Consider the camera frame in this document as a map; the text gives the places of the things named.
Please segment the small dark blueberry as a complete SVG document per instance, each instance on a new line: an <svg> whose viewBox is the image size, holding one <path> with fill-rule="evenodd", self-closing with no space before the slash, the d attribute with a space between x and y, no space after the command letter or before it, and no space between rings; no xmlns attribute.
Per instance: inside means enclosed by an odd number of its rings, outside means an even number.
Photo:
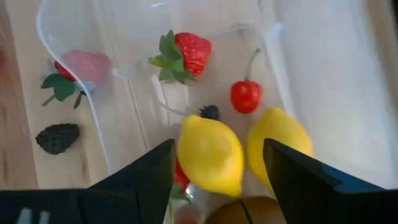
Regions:
<svg viewBox="0 0 398 224"><path fill-rule="evenodd" d="M220 112L216 105L208 105L200 108L200 116L202 118L219 120Z"/></svg>

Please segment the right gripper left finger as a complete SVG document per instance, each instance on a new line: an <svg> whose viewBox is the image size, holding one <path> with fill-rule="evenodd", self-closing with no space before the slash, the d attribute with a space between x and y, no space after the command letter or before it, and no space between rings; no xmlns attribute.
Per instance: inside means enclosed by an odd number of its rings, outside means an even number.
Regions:
<svg viewBox="0 0 398 224"><path fill-rule="evenodd" d="M174 181L168 139L79 196L83 224L162 224Z"/></svg>

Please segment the dark blackberry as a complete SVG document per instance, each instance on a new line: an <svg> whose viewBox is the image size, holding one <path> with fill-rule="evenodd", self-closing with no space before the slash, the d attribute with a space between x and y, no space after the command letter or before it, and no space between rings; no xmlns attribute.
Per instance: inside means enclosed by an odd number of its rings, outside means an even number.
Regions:
<svg viewBox="0 0 398 224"><path fill-rule="evenodd" d="M46 127L35 140L48 154L57 155L65 152L80 137L80 127L77 124L63 123Z"/></svg>

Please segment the yellow lemon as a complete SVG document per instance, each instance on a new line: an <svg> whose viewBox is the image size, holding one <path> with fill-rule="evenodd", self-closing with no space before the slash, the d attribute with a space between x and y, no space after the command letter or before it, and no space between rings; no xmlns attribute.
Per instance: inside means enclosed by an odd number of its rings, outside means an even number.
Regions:
<svg viewBox="0 0 398 224"><path fill-rule="evenodd" d="M229 197L241 195L243 147L228 125L197 115L186 117L181 123L177 157L197 187Z"/></svg>
<svg viewBox="0 0 398 224"><path fill-rule="evenodd" d="M263 160L266 138L275 139L310 157L313 156L313 144L305 128L293 116L278 107L268 108L251 126L246 136L249 167L270 194L275 195Z"/></svg>

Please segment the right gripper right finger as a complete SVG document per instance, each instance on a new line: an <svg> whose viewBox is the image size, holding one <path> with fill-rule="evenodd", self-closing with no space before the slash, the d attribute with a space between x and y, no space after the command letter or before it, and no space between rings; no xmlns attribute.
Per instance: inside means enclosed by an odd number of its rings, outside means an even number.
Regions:
<svg viewBox="0 0 398 224"><path fill-rule="evenodd" d="M366 182L275 139L264 140L263 160L287 224L398 224L398 189Z"/></svg>

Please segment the brown kiwi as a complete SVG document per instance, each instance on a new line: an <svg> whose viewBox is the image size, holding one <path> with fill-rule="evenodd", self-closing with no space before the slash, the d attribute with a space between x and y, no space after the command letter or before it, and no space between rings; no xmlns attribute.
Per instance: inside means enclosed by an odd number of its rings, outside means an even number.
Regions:
<svg viewBox="0 0 398 224"><path fill-rule="evenodd" d="M286 224L279 204L269 197L235 200L211 212L204 224Z"/></svg>

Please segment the clear plastic tupperware container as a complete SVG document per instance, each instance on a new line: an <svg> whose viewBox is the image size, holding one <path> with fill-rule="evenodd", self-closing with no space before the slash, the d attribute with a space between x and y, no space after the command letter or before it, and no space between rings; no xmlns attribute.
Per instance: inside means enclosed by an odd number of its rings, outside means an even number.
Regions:
<svg viewBox="0 0 398 224"><path fill-rule="evenodd" d="M396 0L43 0L37 31L51 56L71 50L107 55L111 71L87 94L109 176L168 139L200 108L216 105L239 138L243 191L229 197L191 181L192 201L168 201L163 223L204 224L229 202L274 199L249 167L246 136L268 108L293 116L313 144L312 158L387 190L398 189L398 42ZM183 85L161 82L148 58L173 30L208 39L203 73ZM259 107L237 112L230 88L251 54Z"/></svg>

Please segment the small red strawberry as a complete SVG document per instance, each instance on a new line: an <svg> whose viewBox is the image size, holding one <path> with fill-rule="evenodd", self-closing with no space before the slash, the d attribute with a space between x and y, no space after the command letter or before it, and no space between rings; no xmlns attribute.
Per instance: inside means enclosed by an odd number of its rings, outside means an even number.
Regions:
<svg viewBox="0 0 398 224"><path fill-rule="evenodd" d="M101 53L71 50L62 56L62 60L69 69L80 77L88 93L79 85L72 73L56 60L53 62L53 72L42 78L41 89L51 88L53 90L53 95L45 100L42 106L47 106L54 99L64 101L77 93L78 96L73 106L76 109L79 107L83 96L92 95L96 87L103 82L106 75L111 71L111 59Z"/></svg>

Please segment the red cherry with stem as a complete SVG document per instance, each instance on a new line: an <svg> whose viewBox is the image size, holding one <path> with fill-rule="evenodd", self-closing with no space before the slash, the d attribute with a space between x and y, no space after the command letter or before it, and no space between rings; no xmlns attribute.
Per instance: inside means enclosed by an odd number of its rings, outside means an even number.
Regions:
<svg viewBox="0 0 398 224"><path fill-rule="evenodd" d="M261 104L262 86L252 80L252 64L260 51L260 48L257 48L251 54L246 65L243 80L234 82L230 88L229 95L232 106L237 112L242 114L252 113Z"/></svg>

